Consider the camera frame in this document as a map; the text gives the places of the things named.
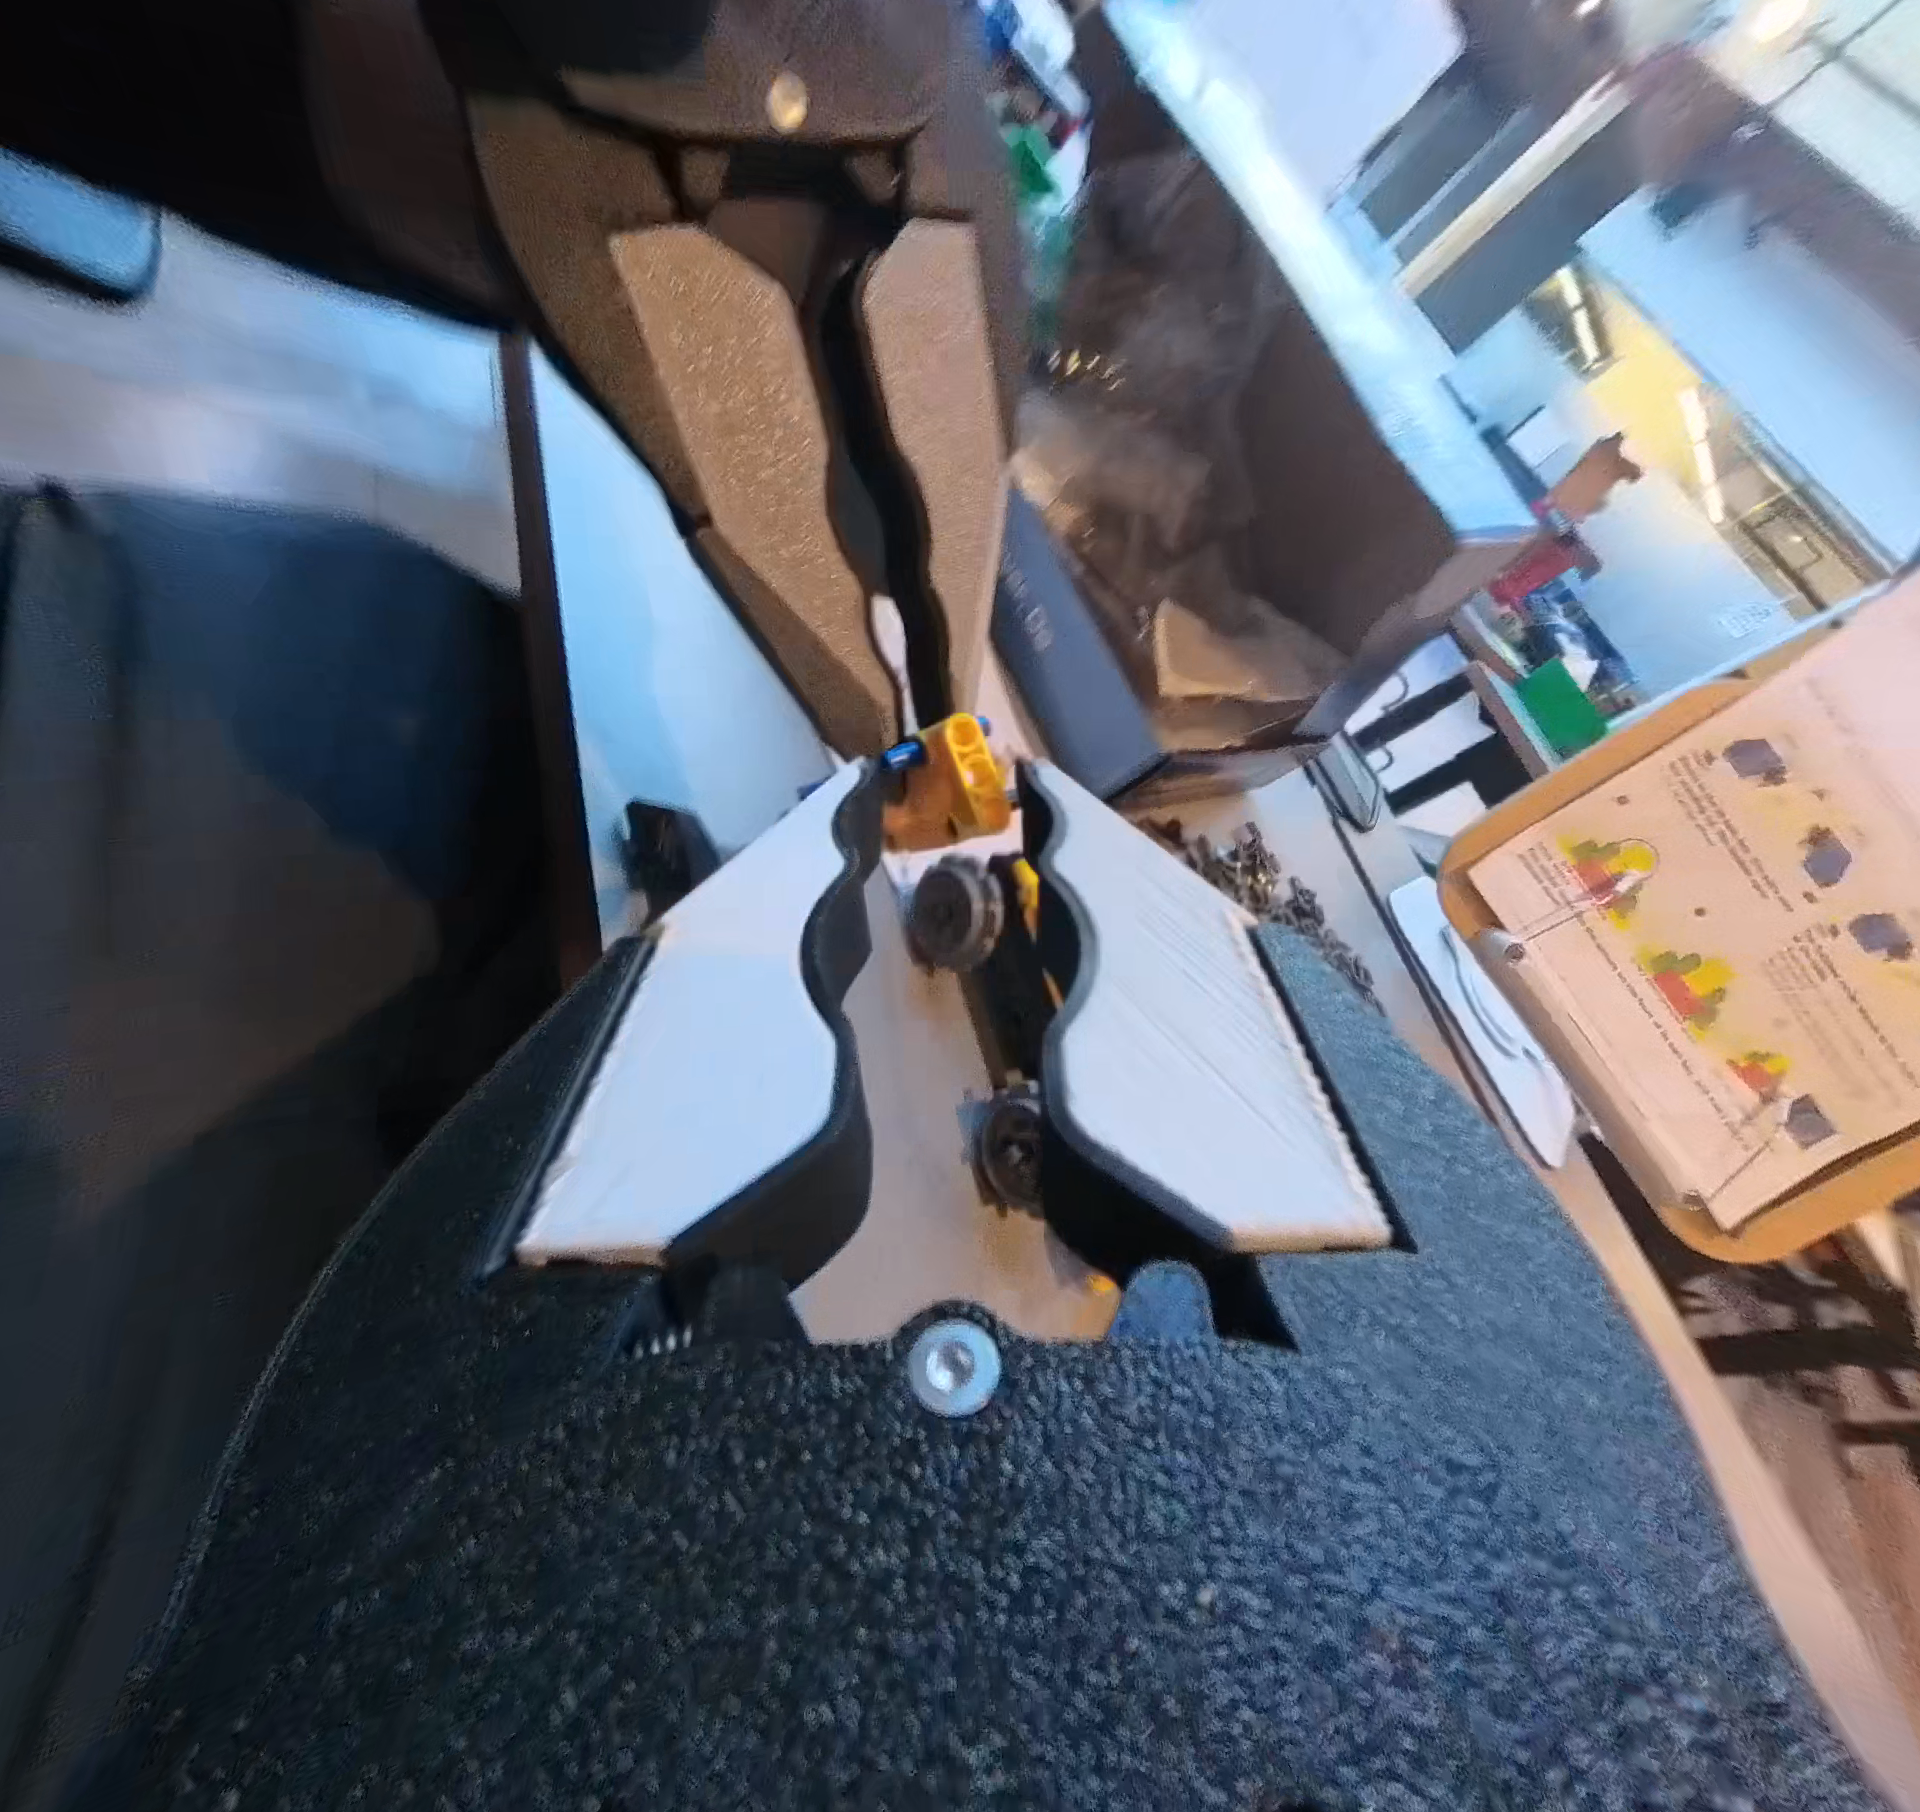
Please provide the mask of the grey desk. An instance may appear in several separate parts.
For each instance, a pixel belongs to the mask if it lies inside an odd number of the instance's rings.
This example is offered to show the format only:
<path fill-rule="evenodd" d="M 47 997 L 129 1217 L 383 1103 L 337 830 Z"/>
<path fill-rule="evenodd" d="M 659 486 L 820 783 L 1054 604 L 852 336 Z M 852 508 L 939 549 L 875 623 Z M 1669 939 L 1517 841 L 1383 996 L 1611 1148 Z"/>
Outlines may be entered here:
<path fill-rule="evenodd" d="M 701 819 L 722 849 L 768 829 L 833 755 L 754 642 L 732 623 L 671 528 L 659 486 L 604 422 L 522 336 L 499 349 L 520 540 L 522 606 L 539 663 L 543 776 L 560 841 L 563 976 L 636 924 L 615 849 L 629 797 Z M 1693 1429 L 1740 1555 L 1789 1645 L 1884 1797 L 1915 1808 L 1915 1728 L 1897 1665 L 1819 1559 L 1763 1455 L 1740 1426 L 1620 1217 L 1589 1154 L 1572 1143 L 1553 1166 L 1532 1154 L 1462 1047 L 1453 1016 L 1379 912 L 1409 870 L 1385 829 L 1355 838 L 1305 775 L 1246 803 L 1284 860 L 1319 892 L 1378 979 L 1404 1043 L 1500 1126 L 1606 1273 L 1625 1315 Z M 907 961 L 884 880 L 869 885 L 875 955 L 852 988 L 852 1028 L 875 1129 L 875 1189 L 852 1248 L 801 1291 L 810 1330 L 890 1331 L 911 1308 L 968 1297 L 1006 1308 L 1025 1333 L 1095 1324 L 1095 1283 L 1039 1223 L 995 1218 L 973 1193 L 961 1104 L 988 1066 L 959 988 Z"/>

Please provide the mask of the white plastic parts bag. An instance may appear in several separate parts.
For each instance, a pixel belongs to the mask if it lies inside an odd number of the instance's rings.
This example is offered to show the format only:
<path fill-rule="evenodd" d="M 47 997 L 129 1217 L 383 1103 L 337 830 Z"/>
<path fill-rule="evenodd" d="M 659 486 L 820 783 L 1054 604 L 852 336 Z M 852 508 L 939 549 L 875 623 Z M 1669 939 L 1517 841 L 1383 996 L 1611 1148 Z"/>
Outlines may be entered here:
<path fill-rule="evenodd" d="M 1308 710 L 1347 668 L 1347 658 L 1263 598 L 1246 622 L 1221 629 L 1192 607 L 1164 598 L 1150 623 L 1153 694 L 1160 701 L 1214 699 Z"/>

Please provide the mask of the white rounded plastic object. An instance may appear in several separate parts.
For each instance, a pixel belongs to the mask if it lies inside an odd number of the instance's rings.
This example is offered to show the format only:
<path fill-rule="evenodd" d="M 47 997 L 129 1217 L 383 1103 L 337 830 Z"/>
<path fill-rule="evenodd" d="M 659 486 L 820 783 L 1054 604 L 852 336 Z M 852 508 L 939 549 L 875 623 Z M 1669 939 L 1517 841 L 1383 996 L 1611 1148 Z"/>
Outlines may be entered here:
<path fill-rule="evenodd" d="M 1462 1034 L 1528 1151 L 1549 1169 L 1565 1163 L 1575 1128 L 1572 1088 L 1532 1039 L 1476 951 L 1453 930 L 1438 887 L 1421 875 L 1388 894 L 1388 912 L 1440 1003 Z"/>

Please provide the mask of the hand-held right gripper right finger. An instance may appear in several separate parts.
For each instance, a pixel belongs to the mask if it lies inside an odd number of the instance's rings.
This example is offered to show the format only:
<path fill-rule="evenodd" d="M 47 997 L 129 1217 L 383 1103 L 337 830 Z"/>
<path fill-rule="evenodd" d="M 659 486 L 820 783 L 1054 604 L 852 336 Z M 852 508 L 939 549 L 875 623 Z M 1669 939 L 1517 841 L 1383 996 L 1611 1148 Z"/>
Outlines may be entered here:
<path fill-rule="evenodd" d="M 1019 768 L 1044 1223 L 1092 1270 L 1388 1248 L 1394 1221 L 1258 921 L 1061 768 Z"/>

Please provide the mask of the yellow black brick vehicle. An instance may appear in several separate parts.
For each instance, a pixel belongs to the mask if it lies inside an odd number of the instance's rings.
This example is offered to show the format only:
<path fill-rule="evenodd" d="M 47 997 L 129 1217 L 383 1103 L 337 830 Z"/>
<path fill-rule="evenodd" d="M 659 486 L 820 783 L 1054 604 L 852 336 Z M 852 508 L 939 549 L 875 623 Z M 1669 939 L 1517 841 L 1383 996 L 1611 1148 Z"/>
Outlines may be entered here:
<path fill-rule="evenodd" d="M 1088 1344 L 1111 1330 L 1118 1288 L 1046 1221 L 1044 1039 L 1059 990 L 1037 923 L 1037 872 L 1006 852 L 932 860 L 904 906 L 907 950 L 951 985 L 976 1056 L 954 1110 L 965 1288 L 1026 1337 Z"/>

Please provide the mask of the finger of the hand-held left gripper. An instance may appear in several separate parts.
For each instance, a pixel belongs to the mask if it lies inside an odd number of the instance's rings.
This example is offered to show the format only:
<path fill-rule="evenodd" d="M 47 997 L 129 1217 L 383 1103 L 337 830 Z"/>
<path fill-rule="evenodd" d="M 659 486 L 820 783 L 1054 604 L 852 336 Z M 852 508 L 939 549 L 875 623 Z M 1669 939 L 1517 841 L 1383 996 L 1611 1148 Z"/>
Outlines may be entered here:
<path fill-rule="evenodd" d="M 852 286 L 855 472 L 922 724 L 968 710 L 988 644 L 1010 473 L 973 225 L 914 217 Z"/>
<path fill-rule="evenodd" d="M 699 494 L 699 558 L 826 746 L 875 758 L 897 738 L 899 690 L 833 518 L 793 297 L 690 224 L 618 234 L 609 254 Z"/>

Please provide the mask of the pile of loose brick pieces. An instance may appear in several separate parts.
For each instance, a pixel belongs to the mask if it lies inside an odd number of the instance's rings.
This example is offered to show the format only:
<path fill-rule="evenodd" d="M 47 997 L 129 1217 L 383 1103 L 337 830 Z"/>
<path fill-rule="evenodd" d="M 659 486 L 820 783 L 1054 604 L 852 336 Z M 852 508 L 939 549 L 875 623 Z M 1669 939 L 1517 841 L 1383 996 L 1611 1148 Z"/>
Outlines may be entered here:
<path fill-rule="evenodd" d="M 1258 825 L 1243 823 L 1232 838 L 1219 843 L 1207 834 L 1190 834 L 1179 819 L 1146 816 L 1138 820 L 1138 827 L 1263 926 L 1280 926 L 1305 938 L 1366 1005 L 1383 1011 L 1366 963 L 1347 939 L 1332 928 L 1319 894 L 1298 875 L 1287 872 L 1263 838 Z"/>

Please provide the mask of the blue cardboard box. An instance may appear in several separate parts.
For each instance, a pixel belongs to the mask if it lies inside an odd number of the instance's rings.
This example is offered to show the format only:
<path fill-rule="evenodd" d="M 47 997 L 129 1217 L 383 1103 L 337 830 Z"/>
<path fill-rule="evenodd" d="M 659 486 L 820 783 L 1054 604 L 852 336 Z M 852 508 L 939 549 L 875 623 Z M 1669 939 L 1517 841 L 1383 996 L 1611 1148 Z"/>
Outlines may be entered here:
<path fill-rule="evenodd" d="M 1316 206 L 1277 240 L 1190 150 L 1076 196 L 1021 401 L 993 642 L 1044 754 L 1118 806 L 1246 792 L 1332 740 L 1539 520 Z M 1150 623 L 1263 598 L 1347 658 L 1298 713 L 1153 694 Z"/>

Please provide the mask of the yellow brick panel with pins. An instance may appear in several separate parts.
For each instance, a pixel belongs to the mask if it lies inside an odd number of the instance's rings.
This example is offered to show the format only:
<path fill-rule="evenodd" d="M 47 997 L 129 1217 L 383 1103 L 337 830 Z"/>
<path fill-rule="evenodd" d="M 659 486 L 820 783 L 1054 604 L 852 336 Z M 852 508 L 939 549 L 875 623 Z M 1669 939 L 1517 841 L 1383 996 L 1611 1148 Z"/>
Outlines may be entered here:
<path fill-rule="evenodd" d="M 878 763 L 884 783 L 882 847 L 890 853 L 948 852 L 973 838 L 993 838 L 1015 823 L 992 729 L 973 711 L 925 727 L 889 748 Z"/>

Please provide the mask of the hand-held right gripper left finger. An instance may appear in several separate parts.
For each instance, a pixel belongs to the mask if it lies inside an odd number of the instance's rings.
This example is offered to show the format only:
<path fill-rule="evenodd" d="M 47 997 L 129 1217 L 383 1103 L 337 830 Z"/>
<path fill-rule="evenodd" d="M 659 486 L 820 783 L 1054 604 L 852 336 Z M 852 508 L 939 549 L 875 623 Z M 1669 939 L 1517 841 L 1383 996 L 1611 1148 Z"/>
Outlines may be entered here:
<path fill-rule="evenodd" d="M 873 955 L 880 776 L 849 761 L 640 938 L 515 1201 L 515 1263 L 810 1279 L 875 1143 L 848 1014 Z"/>

